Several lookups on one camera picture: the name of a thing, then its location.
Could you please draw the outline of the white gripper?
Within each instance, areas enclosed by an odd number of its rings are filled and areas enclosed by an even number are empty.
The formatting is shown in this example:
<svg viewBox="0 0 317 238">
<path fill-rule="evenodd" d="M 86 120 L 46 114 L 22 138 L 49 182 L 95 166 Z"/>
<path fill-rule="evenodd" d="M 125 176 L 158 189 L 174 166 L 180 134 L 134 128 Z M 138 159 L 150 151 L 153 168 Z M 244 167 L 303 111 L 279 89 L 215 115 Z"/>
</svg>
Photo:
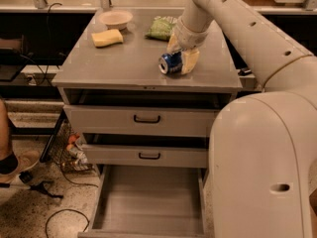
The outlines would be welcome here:
<svg viewBox="0 0 317 238">
<path fill-rule="evenodd" d="M 200 55 L 199 50 L 195 48 L 200 47 L 204 43 L 208 36 L 210 24 L 210 17 L 189 19 L 180 16 L 177 19 L 166 51 L 169 54 L 175 54 L 180 50 L 186 50 L 181 53 L 182 74 L 188 74 L 194 70 Z"/>
</svg>

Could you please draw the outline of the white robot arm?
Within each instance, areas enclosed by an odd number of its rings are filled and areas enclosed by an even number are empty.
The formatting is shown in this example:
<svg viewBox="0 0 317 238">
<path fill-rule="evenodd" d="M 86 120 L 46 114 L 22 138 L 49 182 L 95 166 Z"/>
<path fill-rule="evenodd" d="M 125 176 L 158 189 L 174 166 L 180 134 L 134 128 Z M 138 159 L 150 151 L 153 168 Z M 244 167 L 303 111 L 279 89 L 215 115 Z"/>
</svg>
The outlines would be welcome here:
<svg viewBox="0 0 317 238">
<path fill-rule="evenodd" d="M 262 92 L 230 102 L 210 135 L 215 238 L 313 238 L 316 58 L 241 0 L 188 0 L 168 48 L 195 48 L 217 23 Z"/>
</svg>

